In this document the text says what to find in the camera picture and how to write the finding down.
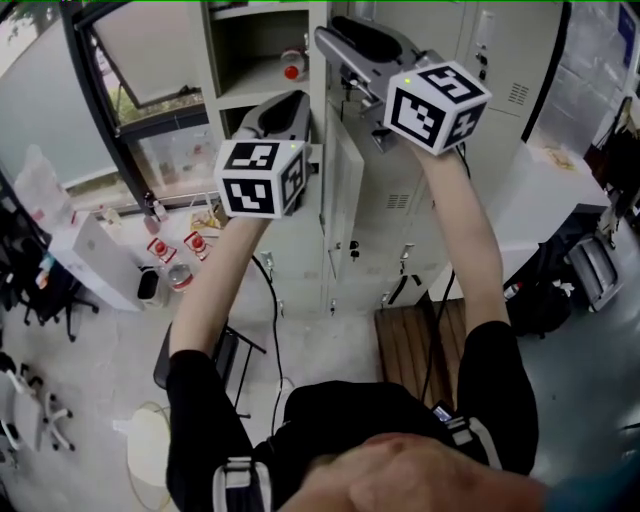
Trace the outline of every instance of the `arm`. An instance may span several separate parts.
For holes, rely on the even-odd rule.
[[[502,258],[484,208],[453,151],[434,157],[411,144],[424,169],[466,306],[467,334],[491,320],[509,323]]]
[[[169,354],[199,350],[209,357],[268,219],[232,219],[185,293],[171,327]]]
[[[509,316],[496,237],[458,155],[434,157],[412,149],[429,182],[465,300],[467,341],[458,377],[458,412],[478,418],[489,430],[503,469],[528,474],[538,444],[536,401],[515,335],[505,325]]]
[[[225,227],[182,299],[171,327],[171,445],[167,488],[182,511],[212,510],[211,481],[251,442],[210,359],[268,220],[235,218]]]

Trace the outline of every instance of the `office chair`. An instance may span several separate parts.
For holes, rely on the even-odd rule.
[[[50,319],[58,323],[59,314],[65,311],[67,320],[67,336],[74,342],[76,335],[71,333],[71,312],[74,305],[82,305],[91,308],[98,314],[100,308],[95,304],[77,297],[82,288],[80,283],[57,261],[51,267],[47,286],[38,288],[36,277],[40,272],[40,262],[45,250],[33,238],[21,240],[8,240],[0,238],[0,244],[9,259],[12,271],[10,285],[13,288],[17,301],[26,307],[24,323],[31,325],[29,316],[32,311],[36,313],[40,325],[44,325]]]
[[[75,451],[60,432],[58,423],[62,418],[73,417],[68,409],[57,408],[57,398],[46,393],[44,407],[38,400],[38,391],[43,387],[40,377],[32,377],[27,381],[29,367],[20,365],[20,373],[16,374],[13,360],[5,353],[0,353],[0,424],[15,451],[25,446],[33,451],[40,450],[42,436],[51,440],[55,451],[60,446]]]

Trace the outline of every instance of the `person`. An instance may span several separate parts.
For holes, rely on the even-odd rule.
[[[489,432],[501,469],[489,467],[488,452],[458,447],[445,423],[392,383],[297,388],[283,425],[252,448],[211,354],[269,221],[234,218],[171,329],[167,486],[180,510],[212,510],[215,470],[243,455],[267,466],[274,508],[283,511],[542,509],[547,488],[524,476],[535,458],[537,410],[509,325],[495,235],[458,155],[408,145],[424,168],[466,304],[457,413]]]

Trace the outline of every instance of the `gray floor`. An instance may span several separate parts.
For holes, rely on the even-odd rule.
[[[628,450],[619,428],[640,421],[640,251],[625,226],[616,242],[627,282],[614,301],[598,314],[574,314],[544,340],[520,344],[540,415],[534,476],[549,484],[609,467]],[[268,297],[258,299],[268,305]],[[73,409],[74,419],[63,428],[78,446],[76,453],[56,453],[45,443],[39,453],[20,454],[19,472],[1,470],[17,510],[144,510],[125,472],[127,424],[144,401],[167,404],[151,375],[176,306],[174,300],[166,310],[131,314],[103,305],[97,316],[80,310],[73,345],[64,322],[27,328],[22,308],[5,317],[6,350],[17,362],[30,363]],[[272,346],[268,308],[249,324],[241,319],[249,310],[255,318],[256,304],[248,300],[245,310],[240,306],[234,327]],[[378,378],[377,343],[368,317],[285,320],[279,333],[284,371],[296,386]],[[229,386],[233,398],[242,369],[237,366]],[[268,434],[276,383],[273,350],[266,357],[252,356],[238,408],[252,415],[245,426],[254,442]],[[150,505],[159,502],[158,492],[141,490]]]
[[[640,422],[640,250],[626,224],[614,241],[625,277],[618,295],[544,340],[520,342],[540,421],[533,474],[548,484],[606,470],[632,444],[620,428]]]

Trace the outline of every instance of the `chair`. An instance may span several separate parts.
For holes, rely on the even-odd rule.
[[[171,339],[171,325],[173,324],[169,324],[167,333],[164,335],[164,340],[162,341],[162,347],[160,347],[160,353],[158,354],[156,366],[153,369],[153,380],[161,389],[167,389],[167,377],[169,376],[170,370],[169,341]],[[249,351],[247,352],[247,357],[244,362],[244,368],[242,369],[242,377],[240,378],[240,383],[238,384],[238,392],[236,394],[236,399],[233,405],[234,408],[238,407],[238,401],[240,400],[240,393],[242,392],[244,378],[247,374],[247,368],[249,367],[249,358],[251,357],[253,349],[255,348],[262,354],[267,353],[265,349],[263,349],[259,345],[256,345],[249,338],[243,336],[235,329],[229,327],[228,324],[225,325],[224,329],[222,329],[222,332],[220,333],[220,337],[218,338],[218,342],[216,343],[213,352],[213,361],[215,362],[216,372],[220,376],[222,385],[225,387],[225,389],[227,388],[227,383],[229,382],[229,376],[231,375],[231,370],[233,368],[233,363],[236,358],[236,352],[238,350],[238,343],[240,340],[249,345]],[[241,418],[251,417],[248,414],[238,414],[238,416],[240,416]]]
[[[62,310],[66,312],[67,336],[72,343],[76,336],[71,333],[71,311],[75,304],[88,306],[97,314],[100,308],[95,304],[79,299],[76,295],[82,287],[73,275],[71,275],[57,261],[49,272],[47,286],[43,289],[36,285],[36,276],[40,272],[40,262],[44,257],[44,250],[33,238],[23,238],[19,241],[7,241],[2,239],[2,246],[7,254],[12,267],[13,278],[11,284],[18,302],[27,308],[24,315],[24,323],[31,325],[29,315],[35,311],[40,325],[44,325],[53,318],[54,322],[60,321],[58,315]]]
[[[75,451],[57,427],[62,418],[72,418],[68,409],[56,409],[55,395],[47,392],[44,407],[38,400],[38,390],[43,382],[40,377],[26,375],[29,367],[20,366],[20,374],[15,373],[13,360],[5,353],[0,353],[0,424],[15,451],[25,446],[33,451],[40,450],[42,436],[47,435],[54,450],[60,446]]]

